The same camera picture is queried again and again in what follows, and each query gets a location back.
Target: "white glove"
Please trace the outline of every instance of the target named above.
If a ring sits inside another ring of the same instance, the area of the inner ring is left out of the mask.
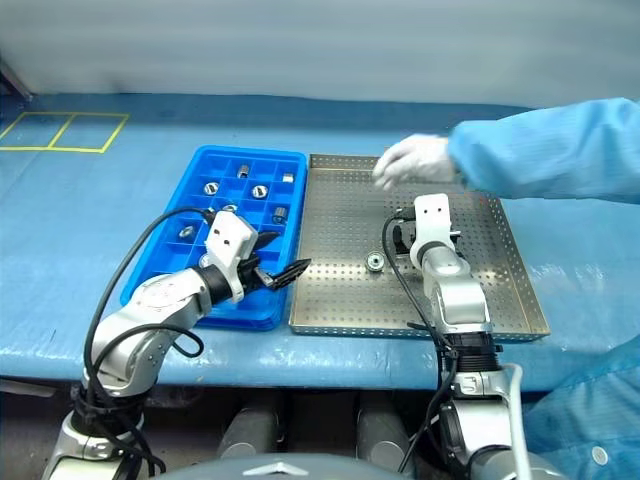
[[[409,178],[452,182],[455,166],[447,154],[448,140],[435,135],[411,135],[387,150],[373,170],[376,187],[389,190]]]

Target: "blue tablecloth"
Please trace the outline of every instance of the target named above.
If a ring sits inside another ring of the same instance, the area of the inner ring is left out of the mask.
[[[20,105],[0,102],[2,131]],[[106,281],[163,211],[200,145],[374,155],[410,133],[445,133],[463,119],[522,111],[192,95],[43,96],[28,108],[130,114],[104,154],[0,151],[0,375],[48,379],[79,378],[84,335]],[[104,125],[84,122],[69,128],[64,142],[95,143],[98,129]],[[51,128],[36,122],[25,135],[46,145]],[[506,345],[501,358],[524,366],[524,390],[548,390],[640,333],[640,207],[504,203],[552,335]],[[114,298],[109,309],[117,305]],[[169,354],[161,383],[436,384],[433,346],[424,340],[299,336],[287,325],[260,333],[197,333],[205,353],[195,360]]]

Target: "stainless steel tray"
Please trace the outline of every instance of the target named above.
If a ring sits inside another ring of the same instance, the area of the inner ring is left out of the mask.
[[[384,193],[373,188],[375,162],[376,157],[311,155],[298,257],[313,263],[295,283],[289,320],[295,332],[426,335],[406,326],[419,319],[391,268],[369,272],[365,259],[382,250],[382,225],[397,208],[444,190],[453,229],[462,232],[458,248],[481,282],[496,337],[524,341],[550,333],[499,199],[455,191],[453,185],[407,184]],[[397,262],[428,308],[419,272],[406,257]]]

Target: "blue plastic tray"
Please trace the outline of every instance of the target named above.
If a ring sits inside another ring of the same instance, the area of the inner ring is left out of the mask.
[[[249,166],[246,179],[237,176],[242,165]],[[293,183],[282,181],[285,173],[293,174]],[[301,153],[204,146],[195,153],[167,210],[195,206],[213,207],[219,211],[225,205],[236,205],[236,214],[259,232],[280,232],[279,238],[257,252],[263,270],[279,273],[296,253],[306,175],[307,160]],[[204,185],[208,182],[219,184],[215,195],[205,195]],[[251,190],[256,185],[265,185],[269,189],[265,199],[255,200],[252,197]],[[285,207],[288,211],[285,225],[273,223],[272,216],[277,207]],[[193,235],[180,238],[179,232],[188,225],[193,226]],[[204,241],[208,233],[209,227],[196,213],[185,213],[167,220],[149,240],[120,296],[120,302],[123,305],[127,303],[136,287],[153,276],[197,265],[206,251]],[[238,304],[227,301],[217,305],[200,320],[199,325],[269,330],[282,321],[285,300],[286,289],[278,292],[261,289]]]

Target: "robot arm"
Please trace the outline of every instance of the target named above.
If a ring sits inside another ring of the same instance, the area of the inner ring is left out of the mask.
[[[112,439],[133,442],[121,418],[126,416],[140,429],[146,394],[181,331],[192,328],[219,302],[239,302],[262,287],[285,287],[311,262],[298,260],[276,276],[262,271],[255,250],[277,236],[274,232],[258,234],[242,218],[219,212],[205,241],[209,266],[147,280],[127,305],[98,325],[91,357],[111,405],[89,398],[87,391],[95,391],[96,386],[91,385],[85,369],[74,411],[63,421],[43,479],[125,478],[123,465],[128,458]],[[96,427],[96,418],[101,428]]]
[[[519,480],[563,478],[526,452],[521,418],[515,416],[521,415],[519,384],[510,388],[498,364],[502,349],[493,342],[484,293],[455,251],[451,238],[458,234],[451,232],[448,197],[425,195],[414,205],[411,262],[424,277],[433,326],[456,358],[445,365],[445,376],[453,379],[439,409],[441,449],[454,478],[513,479],[516,471]]]

